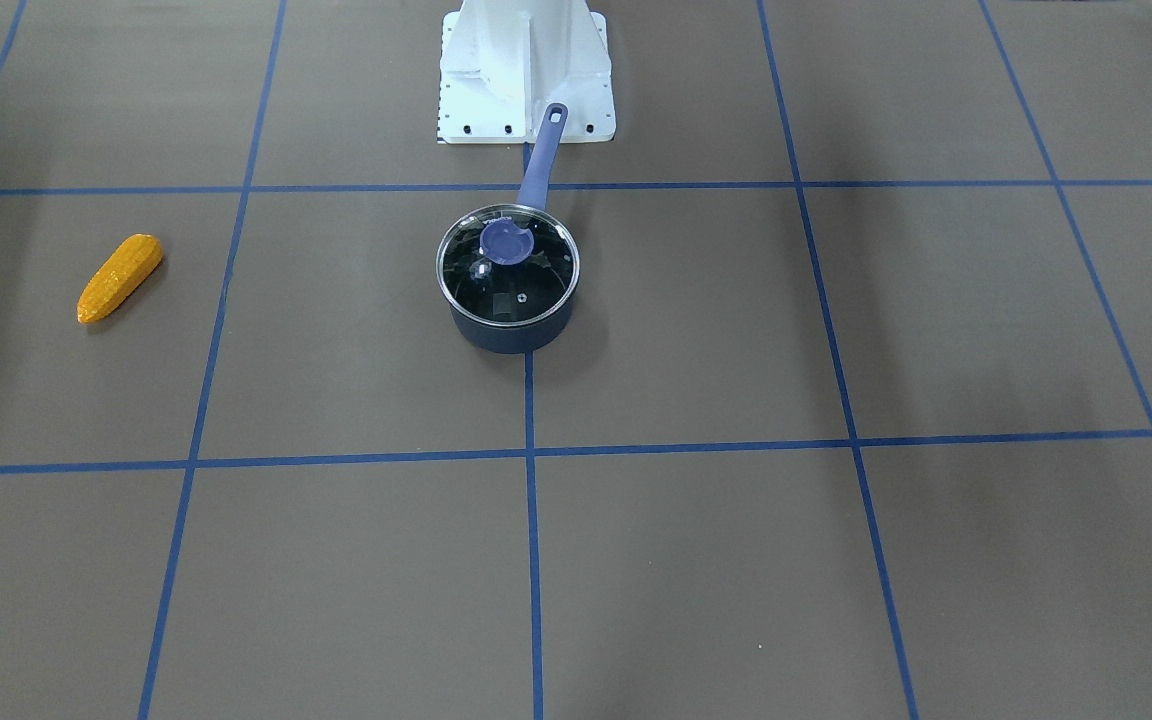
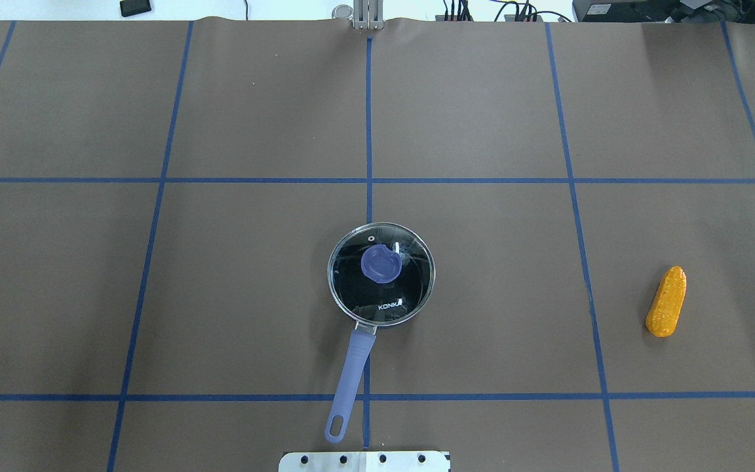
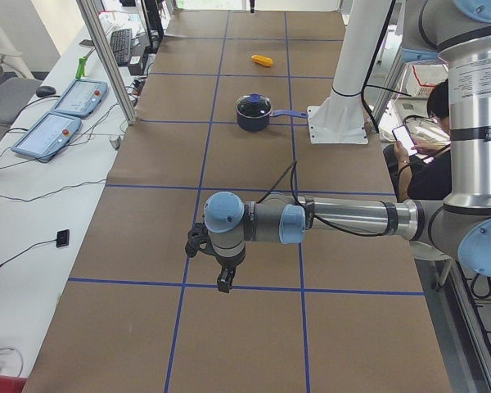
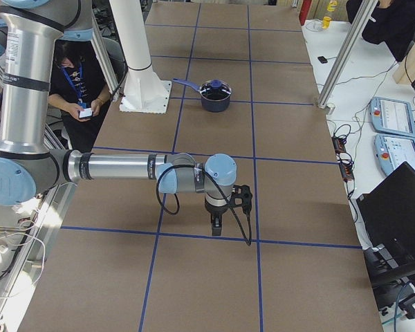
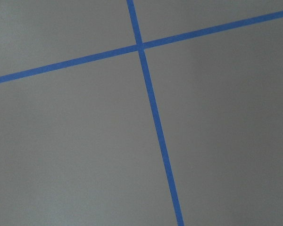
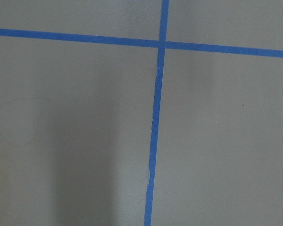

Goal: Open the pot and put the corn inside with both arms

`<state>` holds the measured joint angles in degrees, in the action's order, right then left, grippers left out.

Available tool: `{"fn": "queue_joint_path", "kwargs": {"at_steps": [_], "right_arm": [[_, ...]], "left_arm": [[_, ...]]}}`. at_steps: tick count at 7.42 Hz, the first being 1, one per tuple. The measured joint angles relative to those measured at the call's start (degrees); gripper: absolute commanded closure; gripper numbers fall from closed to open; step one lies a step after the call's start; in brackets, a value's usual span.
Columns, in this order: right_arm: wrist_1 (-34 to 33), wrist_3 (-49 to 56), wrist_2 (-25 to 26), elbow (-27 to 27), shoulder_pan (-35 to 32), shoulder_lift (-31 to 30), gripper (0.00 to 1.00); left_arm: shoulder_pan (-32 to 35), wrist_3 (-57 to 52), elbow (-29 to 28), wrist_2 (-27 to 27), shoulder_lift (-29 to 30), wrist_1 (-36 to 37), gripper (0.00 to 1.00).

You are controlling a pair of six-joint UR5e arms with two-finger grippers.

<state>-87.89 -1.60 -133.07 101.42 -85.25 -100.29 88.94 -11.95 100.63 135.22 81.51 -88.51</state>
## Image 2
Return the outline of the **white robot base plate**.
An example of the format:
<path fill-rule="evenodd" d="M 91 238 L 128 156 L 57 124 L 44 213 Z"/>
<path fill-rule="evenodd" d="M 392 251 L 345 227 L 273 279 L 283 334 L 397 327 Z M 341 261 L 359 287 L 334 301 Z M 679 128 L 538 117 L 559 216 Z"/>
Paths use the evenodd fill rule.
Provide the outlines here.
<path fill-rule="evenodd" d="M 424 451 L 294 452 L 279 471 L 452 471 L 450 453 Z"/>

